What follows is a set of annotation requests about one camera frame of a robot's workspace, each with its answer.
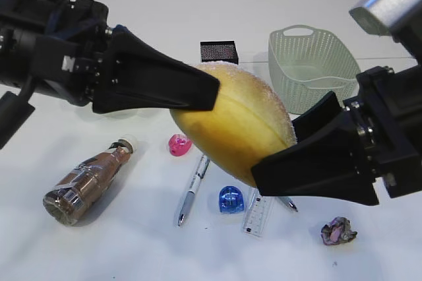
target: ruler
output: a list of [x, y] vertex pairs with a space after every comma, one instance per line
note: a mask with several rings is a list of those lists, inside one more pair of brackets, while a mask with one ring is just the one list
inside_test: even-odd
[[262, 237], [273, 200], [273, 197], [263, 197], [258, 189], [253, 191], [243, 220], [242, 229], [246, 234]]

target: basket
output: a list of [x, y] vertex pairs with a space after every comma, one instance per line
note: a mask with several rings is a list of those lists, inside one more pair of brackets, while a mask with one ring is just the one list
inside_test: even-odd
[[[303, 31], [310, 34], [289, 35]], [[357, 84], [355, 77], [361, 72], [336, 35], [305, 25], [270, 34], [268, 66], [274, 90], [286, 110], [294, 114], [304, 113], [329, 91], [334, 91], [339, 101], [349, 98]]]

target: plastic bottle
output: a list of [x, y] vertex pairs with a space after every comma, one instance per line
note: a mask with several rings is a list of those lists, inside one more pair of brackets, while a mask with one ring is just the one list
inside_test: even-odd
[[44, 196], [45, 209], [64, 225], [76, 224], [107, 191], [136, 144], [136, 138], [125, 135], [108, 150], [79, 164]]

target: table surface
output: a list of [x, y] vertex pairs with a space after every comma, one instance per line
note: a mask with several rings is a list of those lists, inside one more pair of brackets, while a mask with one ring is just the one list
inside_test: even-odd
[[[185, 62], [199, 60], [201, 40], [235, 40], [241, 61], [254, 53], [263, 58], [240, 66], [267, 82], [266, 37], [296, 22], [338, 34], [362, 58], [357, 60], [362, 70], [415, 64], [400, 46], [354, 25], [347, 8], [355, 0], [102, 1], [112, 24], [126, 24]], [[292, 213], [275, 201], [264, 236], [254, 238], [241, 232], [242, 214], [218, 210], [222, 187], [235, 185], [246, 196], [250, 189], [211, 164], [179, 228], [177, 215], [200, 152], [192, 148], [178, 158], [168, 153], [168, 139], [179, 132], [168, 110], [96, 115], [89, 106], [42, 95], [31, 103], [36, 111], [0, 152], [0, 280], [374, 281], [422, 273], [422, 216], [414, 212], [420, 193], [389, 199], [377, 182], [381, 204], [374, 207], [295, 197], [299, 213]], [[111, 189], [77, 226], [57, 223], [44, 210], [43, 195], [125, 133], [139, 139], [139, 150]], [[320, 229], [336, 216], [349, 218], [358, 237], [340, 247], [324, 246]]]

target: small black box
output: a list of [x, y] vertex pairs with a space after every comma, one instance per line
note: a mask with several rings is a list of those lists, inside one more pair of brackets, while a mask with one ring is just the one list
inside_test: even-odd
[[201, 42], [200, 58], [202, 62], [226, 61], [239, 64], [236, 45], [234, 41], [228, 42]]

